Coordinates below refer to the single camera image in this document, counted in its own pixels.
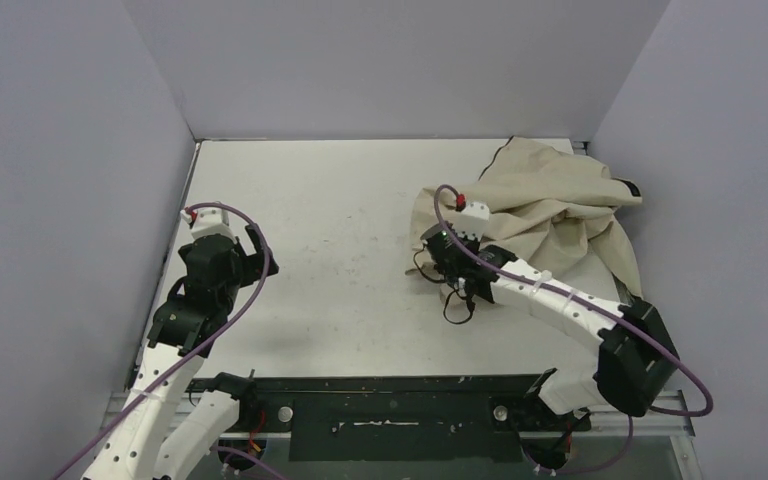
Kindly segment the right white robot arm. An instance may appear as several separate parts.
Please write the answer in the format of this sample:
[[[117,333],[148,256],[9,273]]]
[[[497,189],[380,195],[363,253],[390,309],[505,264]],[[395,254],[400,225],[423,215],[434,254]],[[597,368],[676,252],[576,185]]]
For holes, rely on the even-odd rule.
[[[582,345],[594,361],[569,370],[550,368],[529,388],[528,419],[549,428],[574,410],[609,405],[642,417],[676,366],[676,350],[657,309],[598,298],[539,271],[510,251],[469,241],[464,249],[439,226],[421,237],[434,270],[473,310],[481,299],[517,309]]]

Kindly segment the beige zip jacket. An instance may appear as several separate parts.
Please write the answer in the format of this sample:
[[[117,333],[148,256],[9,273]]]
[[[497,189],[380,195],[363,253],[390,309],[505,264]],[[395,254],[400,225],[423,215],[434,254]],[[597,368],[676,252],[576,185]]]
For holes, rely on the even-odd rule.
[[[477,181],[458,190],[489,207],[483,245],[498,245],[555,275],[594,253],[631,294],[641,295],[636,256],[616,212],[643,197],[600,161],[513,137]]]

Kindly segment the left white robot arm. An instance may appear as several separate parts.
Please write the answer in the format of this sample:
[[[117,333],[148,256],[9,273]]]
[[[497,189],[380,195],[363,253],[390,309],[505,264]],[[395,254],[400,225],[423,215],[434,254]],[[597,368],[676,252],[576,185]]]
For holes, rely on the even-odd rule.
[[[278,271],[260,228],[249,224],[245,230],[251,253],[228,225],[193,224],[191,242],[178,251],[185,273],[154,313],[126,403],[103,430],[83,478],[184,479],[221,433],[257,421],[253,381],[218,374],[206,399],[178,427],[171,425],[218,336],[241,317],[234,308],[239,291],[260,287]]]

